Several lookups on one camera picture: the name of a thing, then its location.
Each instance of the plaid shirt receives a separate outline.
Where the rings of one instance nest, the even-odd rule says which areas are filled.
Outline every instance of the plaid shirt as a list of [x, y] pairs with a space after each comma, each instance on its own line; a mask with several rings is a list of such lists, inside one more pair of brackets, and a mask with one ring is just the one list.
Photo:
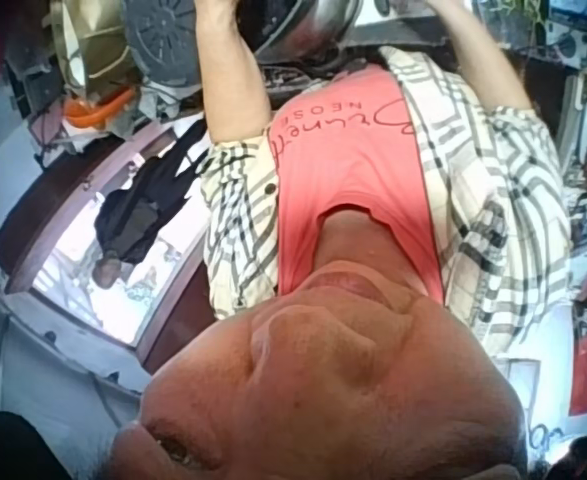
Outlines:
[[[415, 127], [446, 307], [489, 354], [541, 320], [567, 285], [569, 223], [557, 153], [533, 111], [487, 112], [424, 54], [383, 47]], [[278, 176], [268, 135], [213, 146], [205, 262], [219, 319], [276, 295]]]

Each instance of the eye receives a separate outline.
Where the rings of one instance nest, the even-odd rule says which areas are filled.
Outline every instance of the eye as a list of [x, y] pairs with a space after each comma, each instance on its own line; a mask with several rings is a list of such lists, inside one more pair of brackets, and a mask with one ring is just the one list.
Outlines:
[[158, 440], [157, 444], [162, 447], [171, 460], [182, 467], [190, 470], [211, 470], [193, 452], [190, 452], [188, 448], [176, 440], [165, 438]]

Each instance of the orange plastic part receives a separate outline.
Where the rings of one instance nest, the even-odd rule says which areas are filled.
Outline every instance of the orange plastic part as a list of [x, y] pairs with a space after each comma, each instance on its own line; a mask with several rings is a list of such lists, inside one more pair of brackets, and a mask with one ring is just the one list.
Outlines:
[[117, 92], [107, 102], [91, 107], [76, 98], [64, 102], [64, 117], [75, 128], [96, 128], [103, 130], [106, 121], [114, 117], [135, 97], [135, 88], [127, 87]]

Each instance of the nose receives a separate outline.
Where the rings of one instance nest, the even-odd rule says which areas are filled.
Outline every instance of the nose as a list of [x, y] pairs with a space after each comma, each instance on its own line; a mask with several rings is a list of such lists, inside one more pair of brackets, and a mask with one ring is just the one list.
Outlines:
[[335, 382], [365, 387], [377, 348], [326, 308], [301, 305], [275, 313], [254, 333], [251, 347], [254, 375], [264, 381], [287, 378], [295, 388]]

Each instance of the man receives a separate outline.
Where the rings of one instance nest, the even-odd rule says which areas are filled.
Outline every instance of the man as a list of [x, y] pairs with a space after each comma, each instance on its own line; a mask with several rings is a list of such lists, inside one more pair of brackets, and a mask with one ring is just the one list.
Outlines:
[[202, 140], [206, 122], [198, 120], [162, 158], [144, 163], [129, 190], [116, 190], [106, 197], [95, 221], [102, 258], [93, 269], [93, 280], [110, 289], [122, 273], [122, 263], [137, 265], [155, 243], [158, 232], [184, 207], [204, 152], [177, 175], [189, 149]]
[[237, 2], [196, 0], [224, 321], [151, 381], [110, 477], [526, 474], [523, 409], [490, 356], [564, 294], [557, 153], [485, 28], [429, 4], [462, 77], [384, 47], [272, 118]]

